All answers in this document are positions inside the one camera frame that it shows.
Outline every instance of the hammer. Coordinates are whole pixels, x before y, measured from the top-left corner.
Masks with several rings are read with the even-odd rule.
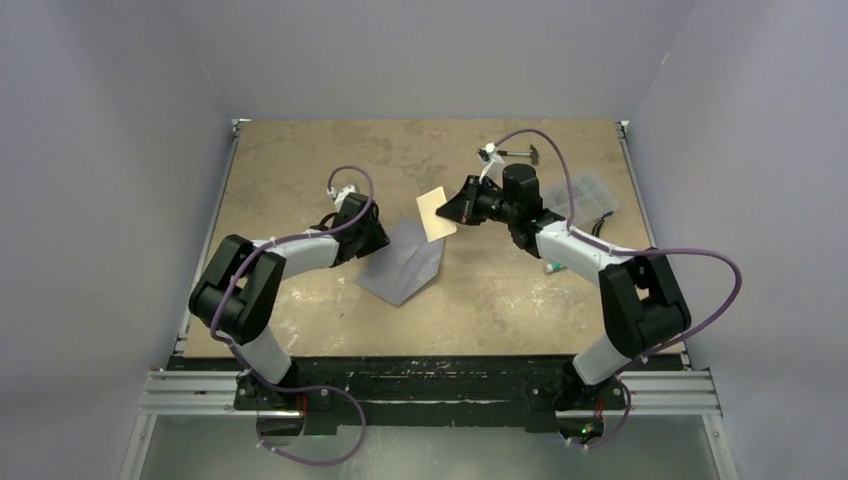
[[[508,152],[506,150],[498,150],[498,155],[502,157],[527,157],[530,159],[531,165],[539,164],[539,151],[536,150],[536,147],[533,144],[530,144],[529,152]]]

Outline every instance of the white wall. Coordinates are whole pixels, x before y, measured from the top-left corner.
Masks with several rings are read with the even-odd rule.
[[[743,478],[848,478],[848,3],[700,0],[630,123],[657,241],[735,258],[693,339]],[[675,262],[701,318],[730,275]]]
[[[164,0],[0,2],[0,478],[115,478],[231,125]]]
[[[629,118],[695,4],[176,2],[242,118]]]

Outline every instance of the wooden table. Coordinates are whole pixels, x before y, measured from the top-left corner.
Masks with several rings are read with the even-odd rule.
[[[611,120],[253,121],[244,125],[210,250],[230,234],[267,239],[302,232],[333,210],[327,175],[339,165],[374,178],[380,218],[390,230],[417,217],[415,198],[439,185],[457,191],[479,174],[475,151],[521,127],[538,127],[560,145],[572,174],[595,170],[621,202],[602,237],[627,247],[649,245],[636,192]],[[504,144],[539,149],[542,184],[562,170],[543,139]],[[339,174],[341,187],[365,182]],[[360,289],[368,259],[285,281],[271,325],[292,355],[507,355],[577,353],[603,331],[598,290],[572,272],[542,272],[542,260],[518,250],[505,225],[459,227],[448,237],[439,274],[395,308]],[[186,356],[225,356],[193,319]]]

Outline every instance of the gray cloth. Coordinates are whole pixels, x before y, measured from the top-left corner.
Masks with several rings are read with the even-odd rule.
[[[356,284],[399,307],[439,273],[445,239],[427,242],[420,219],[401,217],[391,243],[369,255]]]

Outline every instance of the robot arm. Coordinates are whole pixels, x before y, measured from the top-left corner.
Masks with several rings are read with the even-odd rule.
[[[349,221],[365,208],[368,198],[345,187],[335,200],[337,213],[332,227]],[[305,233],[327,230],[323,225]],[[268,325],[280,282],[319,268],[331,268],[364,257],[389,244],[379,220],[379,208],[370,211],[353,226],[333,235],[315,236],[286,242],[262,252],[227,301],[218,325],[218,334],[229,337],[232,347],[266,380],[293,385],[297,368],[277,343]],[[258,245],[238,235],[221,242],[189,298],[189,311],[211,328],[215,310],[244,259]]]
[[[436,214],[463,225],[505,223],[516,246],[563,265],[600,289],[605,332],[563,365],[558,410],[590,397],[633,358],[689,328],[689,310],[664,255],[631,257],[615,253],[629,249],[582,240],[590,236],[543,208],[530,165],[504,167],[503,188],[486,173],[468,176]]]

